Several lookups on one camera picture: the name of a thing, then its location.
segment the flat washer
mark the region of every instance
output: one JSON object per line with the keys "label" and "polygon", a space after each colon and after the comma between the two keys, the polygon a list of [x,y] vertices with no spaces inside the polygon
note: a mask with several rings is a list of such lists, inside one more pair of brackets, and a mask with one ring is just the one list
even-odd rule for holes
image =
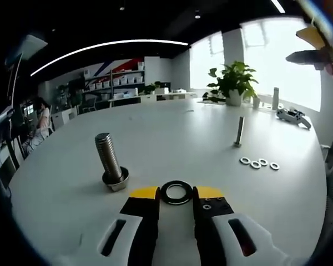
{"label": "flat washer", "polygon": [[260,158],[258,161],[261,164],[261,166],[267,166],[269,164],[268,161],[263,158]]}
{"label": "flat washer", "polygon": [[251,162],[251,163],[250,163],[250,166],[251,166],[252,168],[254,168],[254,169],[260,169],[260,168],[261,168],[261,164],[260,164],[260,162],[258,162],[258,161],[253,161],[253,162]]}
{"label": "flat washer", "polygon": [[[185,195],[181,198],[170,198],[167,191],[169,188],[171,187],[182,187],[183,189],[185,189]],[[170,205],[182,205],[187,203],[190,199],[192,199],[193,197],[193,189],[191,188],[191,186],[184,182],[184,181],[180,181],[180,180],[174,180],[174,181],[170,181],[168,183],[165,183],[162,188],[160,189],[160,198],[167,204]]]}
{"label": "flat washer", "polygon": [[280,166],[276,162],[272,162],[270,164],[270,168],[277,171],[278,169],[280,169]]}
{"label": "flat washer", "polygon": [[250,164],[250,160],[247,157],[242,157],[239,161],[244,165]]}

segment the white plant pot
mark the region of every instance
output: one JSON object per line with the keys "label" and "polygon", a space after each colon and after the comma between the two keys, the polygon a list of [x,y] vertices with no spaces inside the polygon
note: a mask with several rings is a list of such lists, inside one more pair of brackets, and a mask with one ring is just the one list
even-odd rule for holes
{"label": "white plant pot", "polygon": [[242,103],[242,95],[239,95],[238,90],[230,90],[229,98],[226,98],[226,104],[231,106],[240,106]]}

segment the metal washer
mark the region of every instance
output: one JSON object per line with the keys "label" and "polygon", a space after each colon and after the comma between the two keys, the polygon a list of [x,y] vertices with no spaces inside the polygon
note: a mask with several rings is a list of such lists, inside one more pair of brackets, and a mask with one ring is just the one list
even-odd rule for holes
{"label": "metal washer", "polygon": [[260,158],[258,161],[261,164],[261,166],[267,166],[269,164],[268,161],[263,158]]}
{"label": "metal washer", "polygon": [[276,162],[272,162],[270,164],[270,168],[277,171],[278,169],[280,169],[280,166]]}
{"label": "metal washer", "polygon": [[239,159],[239,161],[240,161],[243,165],[248,165],[248,164],[250,164],[250,159],[248,159],[247,157],[242,157],[241,159]]}
{"label": "metal washer", "polygon": [[251,163],[250,163],[250,166],[251,166],[252,168],[254,168],[254,169],[260,169],[260,168],[261,168],[261,164],[260,164],[260,162],[258,162],[258,161],[253,161],[253,162],[251,162]]}

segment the person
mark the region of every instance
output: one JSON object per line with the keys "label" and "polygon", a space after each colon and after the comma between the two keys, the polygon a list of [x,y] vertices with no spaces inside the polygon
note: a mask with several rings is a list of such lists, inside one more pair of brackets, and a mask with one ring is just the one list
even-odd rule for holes
{"label": "person", "polygon": [[36,149],[49,135],[49,105],[39,97],[36,100],[36,108],[37,113],[39,113],[36,129],[30,133],[29,138],[22,144],[23,150],[27,155]]}

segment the window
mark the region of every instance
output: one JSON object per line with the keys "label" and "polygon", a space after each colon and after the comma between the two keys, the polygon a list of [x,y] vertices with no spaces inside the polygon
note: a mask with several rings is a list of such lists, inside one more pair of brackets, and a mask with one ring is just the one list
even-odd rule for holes
{"label": "window", "polygon": [[254,68],[260,94],[273,95],[280,89],[280,99],[316,111],[321,109],[321,77],[313,65],[286,61],[293,52],[314,50],[296,36],[306,27],[300,18],[269,18],[242,24],[244,62]]}
{"label": "window", "polygon": [[221,32],[212,34],[191,45],[190,87],[192,89],[206,89],[209,83],[215,81],[208,75],[210,68],[217,68],[220,73],[223,69],[221,64],[224,64]]}
{"label": "window", "polygon": [[28,107],[23,108],[25,115],[30,115],[33,113],[33,104],[29,105]]}

